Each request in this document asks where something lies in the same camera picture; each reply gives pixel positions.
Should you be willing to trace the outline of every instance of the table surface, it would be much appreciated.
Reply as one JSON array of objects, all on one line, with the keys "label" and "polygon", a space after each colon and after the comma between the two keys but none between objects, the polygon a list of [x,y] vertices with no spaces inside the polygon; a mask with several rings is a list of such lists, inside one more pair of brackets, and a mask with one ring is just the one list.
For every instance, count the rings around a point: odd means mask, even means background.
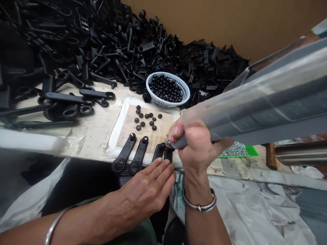
[{"label": "table surface", "polygon": [[[97,82],[94,83],[93,87],[97,91],[113,91],[116,95],[116,100],[109,101],[110,106],[108,108],[102,108],[96,103],[94,105],[95,114],[91,117],[79,119],[80,124],[78,126],[28,130],[28,132],[66,137],[68,144],[59,156],[105,162],[114,161],[116,156],[107,154],[106,149],[108,148],[110,135],[121,111],[123,100],[128,96],[141,99],[142,95],[130,91],[128,87],[124,87],[121,84],[118,84],[118,87],[114,90],[112,90],[109,85]],[[72,92],[75,95],[79,95],[79,89],[70,84],[62,86],[58,92],[64,94]],[[34,105],[37,105],[37,98],[25,100],[19,103],[17,108]],[[19,121],[26,120],[47,121],[42,112],[19,117]],[[277,171],[270,170],[266,167],[265,147],[258,145],[255,146],[255,149],[259,154],[258,157],[217,158],[208,168],[207,173],[209,175],[225,176],[234,179],[271,182],[327,190],[327,181],[297,175],[291,171],[290,167],[281,163],[279,163]]]}]

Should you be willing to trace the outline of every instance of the hand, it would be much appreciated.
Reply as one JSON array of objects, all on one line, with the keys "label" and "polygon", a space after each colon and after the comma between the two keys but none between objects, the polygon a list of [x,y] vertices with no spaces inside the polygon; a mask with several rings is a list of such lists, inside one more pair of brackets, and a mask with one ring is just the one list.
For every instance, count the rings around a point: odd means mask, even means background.
[{"label": "hand", "polygon": [[163,208],[176,182],[174,168],[175,165],[168,159],[162,161],[162,158],[157,158],[119,190],[119,198],[129,203],[133,225],[141,223]]},{"label": "hand", "polygon": [[210,164],[222,154],[234,141],[230,138],[211,142],[210,132],[203,121],[197,121],[189,125],[183,125],[179,118],[169,129],[167,137],[171,142],[181,137],[184,132],[187,144],[184,149],[178,150],[185,173],[206,175]]}]

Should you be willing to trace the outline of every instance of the left hand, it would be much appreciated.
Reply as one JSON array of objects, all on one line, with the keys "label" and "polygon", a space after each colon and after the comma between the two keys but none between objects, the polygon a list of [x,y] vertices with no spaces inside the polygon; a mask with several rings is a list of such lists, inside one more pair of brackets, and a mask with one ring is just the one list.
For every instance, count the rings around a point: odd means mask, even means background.
[{"label": "left hand", "polygon": [[133,214],[133,225],[163,208],[176,182],[174,168],[175,165],[168,159],[162,161],[162,158],[157,158],[118,191],[117,198],[121,204],[127,202],[130,210],[126,211]]}]

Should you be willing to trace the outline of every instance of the brown cardboard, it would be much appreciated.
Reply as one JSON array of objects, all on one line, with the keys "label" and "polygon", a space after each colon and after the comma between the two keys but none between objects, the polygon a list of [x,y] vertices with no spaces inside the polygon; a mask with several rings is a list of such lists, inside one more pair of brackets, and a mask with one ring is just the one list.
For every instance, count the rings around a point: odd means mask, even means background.
[{"label": "brown cardboard", "polygon": [[293,43],[327,17],[325,0],[122,0],[135,14],[158,16],[167,33],[186,44],[204,38],[218,47],[233,44],[258,61]]}]

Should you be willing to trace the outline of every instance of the metal bracelet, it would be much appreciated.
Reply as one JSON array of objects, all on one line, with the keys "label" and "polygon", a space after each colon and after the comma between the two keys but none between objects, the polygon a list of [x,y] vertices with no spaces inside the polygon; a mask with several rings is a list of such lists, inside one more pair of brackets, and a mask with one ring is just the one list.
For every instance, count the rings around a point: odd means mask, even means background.
[{"label": "metal bracelet", "polygon": [[209,212],[210,210],[212,210],[215,206],[216,206],[216,203],[217,203],[217,197],[216,197],[216,194],[215,194],[215,191],[214,189],[210,188],[211,189],[211,193],[214,195],[214,200],[212,201],[212,203],[210,203],[209,205],[207,206],[200,206],[200,205],[197,205],[197,206],[194,206],[192,204],[190,204],[186,198],[185,198],[185,187],[183,189],[183,198],[184,198],[184,201],[186,202],[186,204],[193,208],[193,209],[197,209],[199,212]]},{"label": "metal bracelet", "polygon": [[64,209],[63,211],[61,211],[61,213],[58,215],[58,217],[52,222],[52,225],[50,226],[48,232],[47,232],[47,235],[45,236],[45,240],[44,240],[44,245],[50,245],[50,242],[51,242],[51,237],[52,237],[52,234],[53,234],[53,231],[55,230],[59,220],[61,219],[61,217],[71,208],[74,208],[74,207],[77,207],[77,205],[73,205],[73,206],[70,206],[66,209]]}]

